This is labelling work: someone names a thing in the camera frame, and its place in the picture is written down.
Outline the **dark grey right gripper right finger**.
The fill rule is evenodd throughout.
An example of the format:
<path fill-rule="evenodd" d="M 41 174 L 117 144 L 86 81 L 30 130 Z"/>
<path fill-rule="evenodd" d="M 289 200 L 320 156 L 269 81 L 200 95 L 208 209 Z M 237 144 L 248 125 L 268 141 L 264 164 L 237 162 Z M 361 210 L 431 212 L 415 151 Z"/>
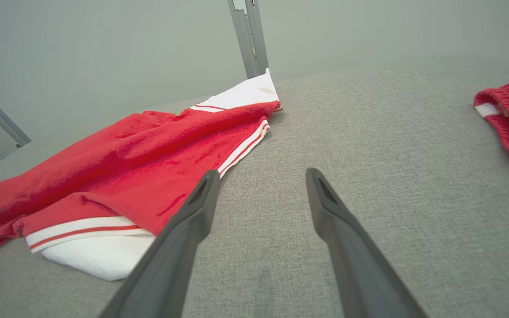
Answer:
<path fill-rule="evenodd" d="M 319 169 L 306 171 L 317 235 L 327 244 L 346 318 L 425 318 L 382 252 Z"/>

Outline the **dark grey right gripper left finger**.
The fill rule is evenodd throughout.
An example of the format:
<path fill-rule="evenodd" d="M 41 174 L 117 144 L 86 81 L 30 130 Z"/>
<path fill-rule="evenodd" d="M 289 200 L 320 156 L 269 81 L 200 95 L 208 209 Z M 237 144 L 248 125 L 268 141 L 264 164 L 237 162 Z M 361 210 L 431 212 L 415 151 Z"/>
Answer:
<path fill-rule="evenodd" d="M 220 173 L 209 170 L 109 304 L 102 318 L 179 318 L 198 245 L 210 234 Z"/>

